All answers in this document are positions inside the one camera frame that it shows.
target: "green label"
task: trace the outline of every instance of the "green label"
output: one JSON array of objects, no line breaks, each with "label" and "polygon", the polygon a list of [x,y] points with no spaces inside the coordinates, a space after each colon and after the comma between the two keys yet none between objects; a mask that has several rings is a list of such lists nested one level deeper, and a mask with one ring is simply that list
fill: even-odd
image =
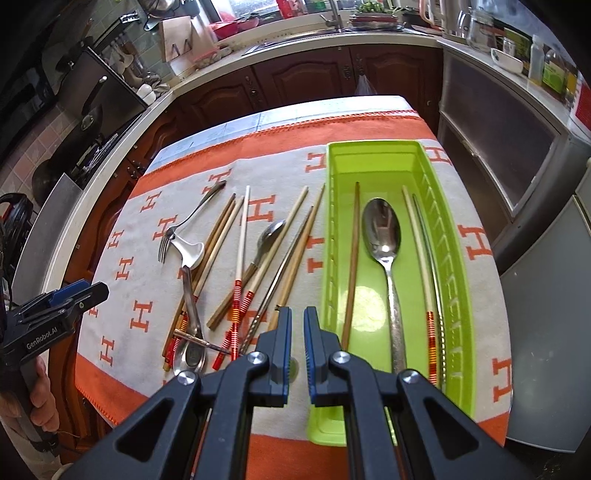
[{"label": "green label", "polygon": [[564,70],[555,63],[547,63],[544,66],[542,81],[556,93],[562,94],[564,90]]}]

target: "kitchen sink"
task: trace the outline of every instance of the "kitchen sink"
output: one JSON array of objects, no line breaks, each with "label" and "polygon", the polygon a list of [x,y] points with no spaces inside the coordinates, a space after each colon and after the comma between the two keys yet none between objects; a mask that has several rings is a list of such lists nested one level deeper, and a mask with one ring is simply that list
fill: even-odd
[{"label": "kitchen sink", "polygon": [[[425,33],[413,30],[412,28],[403,28],[399,32],[392,32],[392,31],[386,31],[386,30],[383,30],[382,32],[393,33],[393,34],[406,33],[406,34],[420,35],[420,36],[426,36],[426,37],[429,36]],[[276,39],[270,40],[268,42],[263,42],[263,43],[258,43],[256,45],[253,45],[246,52],[244,52],[242,54],[242,56],[249,55],[249,54],[257,52],[257,51],[266,50],[268,48],[272,48],[277,45],[284,45],[287,43],[295,43],[300,40],[305,40],[307,38],[334,37],[335,35],[355,35],[355,34],[362,35],[364,33],[366,33],[366,32],[354,30],[352,28],[344,28],[343,30],[340,30],[340,31],[336,31],[334,28],[325,28],[323,30],[314,30],[311,32],[296,33],[294,35],[289,35],[287,37],[276,38]]]}]

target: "plastic bag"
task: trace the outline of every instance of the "plastic bag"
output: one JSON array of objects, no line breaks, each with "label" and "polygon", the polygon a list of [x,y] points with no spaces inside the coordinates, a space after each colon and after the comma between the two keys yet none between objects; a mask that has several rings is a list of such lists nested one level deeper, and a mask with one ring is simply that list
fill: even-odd
[{"label": "plastic bag", "polygon": [[359,75],[357,88],[355,89],[355,96],[377,95],[378,92],[372,87],[368,78],[365,75]]}]

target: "human hand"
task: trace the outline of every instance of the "human hand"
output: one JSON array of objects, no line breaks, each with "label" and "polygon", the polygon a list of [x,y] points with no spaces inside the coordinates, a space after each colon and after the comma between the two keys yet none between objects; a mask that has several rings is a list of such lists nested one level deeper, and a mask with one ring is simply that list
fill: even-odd
[{"label": "human hand", "polygon": [[[56,409],[56,398],[51,393],[45,362],[40,356],[35,359],[35,370],[37,371],[38,378],[30,397],[34,407],[31,412],[31,422],[46,432],[56,432],[60,426],[60,418]],[[5,419],[15,419],[21,415],[21,407],[16,399],[7,395],[0,395],[0,416]],[[9,424],[14,428],[13,425],[15,422],[10,421]]]}]

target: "table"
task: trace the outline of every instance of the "table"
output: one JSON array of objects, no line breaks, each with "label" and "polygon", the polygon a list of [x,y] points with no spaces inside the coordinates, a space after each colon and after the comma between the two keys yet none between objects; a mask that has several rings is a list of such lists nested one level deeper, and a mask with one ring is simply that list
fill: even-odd
[{"label": "table", "polygon": [[[236,182],[237,194],[243,191],[244,182],[250,181],[253,198],[259,202],[254,203],[253,216],[261,217],[255,218],[260,220],[258,223],[252,223],[259,227],[248,229],[246,258],[252,258],[256,237],[269,220],[271,210],[264,206],[273,205],[277,218],[284,218],[301,189],[305,176],[296,175],[293,165],[307,162],[302,170],[308,174],[305,178],[311,189],[309,197],[314,197],[324,181],[324,145],[334,140],[365,138],[419,140],[440,177],[464,247],[472,297],[477,364],[473,417],[503,443],[511,397],[511,354],[506,311],[492,253],[449,158],[416,112],[396,96],[323,100],[279,108],[200,132],[159,153],[123,208],[96,270],[95,281],[109,285],[109,300],[85,314],[80,332],[76,386],[107,420],[119,423],[171,378],[171,373],[161,370],[160,352],[181,297],[177,278],[180,264],[178,258],[167,260],[163,266],[157,264],[156,252],[160,243],[158,233],[164,232],[174,214],[185,218],[194,207],[194,201],[181,202],[186,210],[181,212],[177,199],[200,197],[201,185],[211,185],[230,175]],[[265,197],[271,191],[277,195]],[[215,208],[200,213],[200,227],[189,224],[183,232],[187,239],[205,239],[226,198],[217,200]],[[318,218],[323,218],[322,211]],[[319,259],[324,230],[321,224],[317,221],[312,231],[307,265],[300,266],[307,269],[308,275],[298,275],[294,292],[303,287],[320,290]],[[202,319],[208,318],[232,284],[237,237],[235,225],[220,252],[220,267],[208,277],[206,291],[198,302]],[[281,256],[280,250],[274,262],[279,262]],[[253,305],[259,301],[257,295]],[[308,304],[319,302],[319,294],[317,298],[290,298],[294,318],[301,317]],[[294,324],[292,355],[302,370],[305,361],[300,326],[301,323]],[[224,329],[220,328],[209,339],[221,343],[223,334]],[[450,350],[450,361],[461,354]],[[249,476],[272,475],[277,465],[284,467],[285,478],[345,475],[344,449],[303,441],[309,411],[305,377],[300,371],[290,388],[286,408],[255,412],[256,435],[251,440]],[[302,462],[302,456],[317,458],[322,466],[318,467],[318,462]]]}]

